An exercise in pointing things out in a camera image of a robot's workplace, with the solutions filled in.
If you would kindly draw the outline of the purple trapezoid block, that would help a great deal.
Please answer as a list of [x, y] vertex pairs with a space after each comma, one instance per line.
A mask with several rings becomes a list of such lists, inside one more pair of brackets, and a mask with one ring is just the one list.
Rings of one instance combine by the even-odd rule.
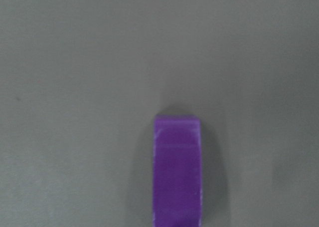
[[199, 227], [201, 219], [200, 120], [158, 115], [154, 120], [153, 226]]

